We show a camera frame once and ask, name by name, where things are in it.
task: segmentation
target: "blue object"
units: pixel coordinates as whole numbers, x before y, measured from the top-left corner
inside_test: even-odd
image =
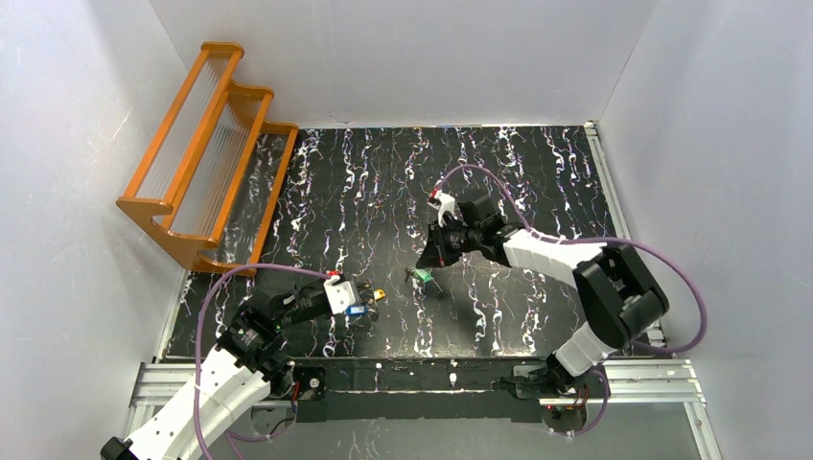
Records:
[[[351,305],[345,313],[347,313],[348,316],[362,316],[363,314],[367,314],[369,310],[367,304],[356,304]]]

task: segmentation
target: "black cable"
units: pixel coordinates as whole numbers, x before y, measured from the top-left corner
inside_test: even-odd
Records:
[[[275,425],[275,426],[274,426],[274,429],[273,429],[273,430],[272,430],[272,431],[271,431],[271,432],[268,434],[268,436],[270,436],[270,435],[274,434],[274,431],[276,431],[276,430],[277,430],[277,428],[279,428],[279,426],[280,426],[281,424],[285,423],[285,422],[293,422],[293,418],[290,418],[290,419],[282,419],[282,420],[280,420],[279,422],[277,422],[277,425]]]

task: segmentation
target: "black robot arm segment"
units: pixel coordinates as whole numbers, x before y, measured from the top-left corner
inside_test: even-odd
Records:
[[[490,261],[528,268],[578,290],[587,322],[547,359],[546,383],[552,387],[569,388],[668,311],[663,291],[632,246],[542,241],[531,229],[506,223],[487,196],[458,203],[462,220],[453,216],[454,202],[432,193],[438,220],[430,224],[418,268],[451,265],[478,250]]]
[[[360,301],[355,283],[332,273],[328,281],[317,280],[271,299],[255,294],[218,339],[218,347],[236,357],[236,366],[261,372],[273,387],[289,371],[289,357],[280,348],[286,327],[319,316],[338,314]]]

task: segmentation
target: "aluminum frame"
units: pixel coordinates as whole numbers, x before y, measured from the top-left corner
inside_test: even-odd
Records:
[[[588,143],[590,144],[592,161],[598,169],[598,177],[601,180],[601,187],[604,189],[604,196],[606,197],[607,205],[610,208],[610,217],[613,220],[613,224],[616,226],[618,235],[623,238],[631,238],[630,229],[627,226],[627,220],[624,218],[624,214],[621,211],[621,204],[618,201],[616,186],[613,182],[612,176],[610,175],[610,168],[607,165],[607,158],[604,154],[604,149],[601,148],[601,141],[598,138],[596,122],[588,121],[585,123],[584,128],[585,134],[587,134]],[[653,345],[665,345],[665,338],[663,336],[660,321],[656,321],[646,333],[649,337],[650,343]],[[697,383],[697,388],[699,393],[702,395],[699,382]],[[677,402],[667,401],[668,399],[669,397],[658,399],[657,402]],[[694,435],[694,441],[697,445],[698,452],[700,452],[701,460],[722,459],[720,448],[717,446],[717,440],[714,438],[714,433],[711,430],[711,423],[709,422],[708,415],[706,413],[706,399],[703,398],[702,401],[695,402],[684,401],[683,403],[686,411],[686,418],[691,426],[691,432]]]
[[[703,404],[706,397],[691,361],[688,359],[610,359],[604,364],[612,396],[609,403],[682,403],[691,407],[693,431],[695,420],[703,420],[706,430],[698,435],[708,437],[710,425]],[[141,426],[157,412],[195,374],[195,364],[142,364],[130,399],[128,432]],[[541,405],[571,403],[572,398],[542,398]],[[255,406],[287,407],[285,401],[263,401]],[[601,404],[589,399],[588,404]]]

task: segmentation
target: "green object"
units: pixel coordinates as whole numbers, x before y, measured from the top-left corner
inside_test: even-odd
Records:
[[[409,277],[411,276],[412,278],[423,281],[424,283],[431,281],[431,273],[429,273],[428,270],[424,270],[421,268],[407,268],[406,275],[407,279],[409,279]]]

